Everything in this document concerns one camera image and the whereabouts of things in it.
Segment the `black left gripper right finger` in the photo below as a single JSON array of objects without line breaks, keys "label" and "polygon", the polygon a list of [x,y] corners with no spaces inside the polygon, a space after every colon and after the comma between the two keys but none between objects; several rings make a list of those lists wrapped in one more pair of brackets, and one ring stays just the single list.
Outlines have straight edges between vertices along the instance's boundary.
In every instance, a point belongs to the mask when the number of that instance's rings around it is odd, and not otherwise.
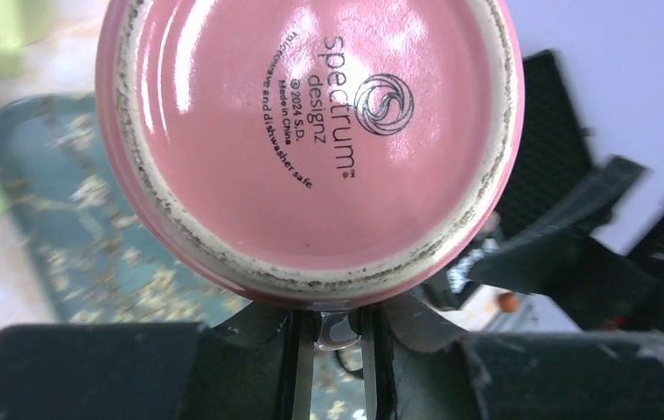
[{"label": "black left gripper right finger", "polygon": [[361,317],[371,419],[664,419],[664,334],[467,332],[408,292]]}]

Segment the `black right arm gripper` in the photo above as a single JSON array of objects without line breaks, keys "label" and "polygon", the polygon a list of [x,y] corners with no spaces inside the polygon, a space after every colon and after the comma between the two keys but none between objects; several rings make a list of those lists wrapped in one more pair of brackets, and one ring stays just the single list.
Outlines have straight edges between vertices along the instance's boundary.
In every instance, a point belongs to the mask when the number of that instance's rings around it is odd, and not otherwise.
[{"label": "black right arm gripper", "polygon": [[647,168],[619,155],[591,171],[546,214],[477,260],[468,278],[511,291],[541,291],[585,331],[664,333],[664,214],[628,255],[594,239]]}]

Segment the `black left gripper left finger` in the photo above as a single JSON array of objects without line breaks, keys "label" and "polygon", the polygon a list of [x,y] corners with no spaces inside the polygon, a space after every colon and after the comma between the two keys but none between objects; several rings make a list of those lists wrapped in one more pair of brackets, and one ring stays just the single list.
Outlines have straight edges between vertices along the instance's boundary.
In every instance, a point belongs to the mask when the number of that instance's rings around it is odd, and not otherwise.
[{"label": "black left gripper left finger", "polygon": [[311,315],[253,303],[223,323],[11,325],[0,419],[305,419]]}]

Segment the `pink upside-down mug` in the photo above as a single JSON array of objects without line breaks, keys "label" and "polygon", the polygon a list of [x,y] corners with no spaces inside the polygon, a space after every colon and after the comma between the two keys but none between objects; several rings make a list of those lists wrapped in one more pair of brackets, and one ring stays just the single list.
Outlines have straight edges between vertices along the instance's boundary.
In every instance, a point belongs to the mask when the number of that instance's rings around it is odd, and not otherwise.
[{"label": "pink upside-down mug", "polygon": [[112,1],[95,96],[152,234],[325,350],[485,226],[524,116],[502,1]]}]

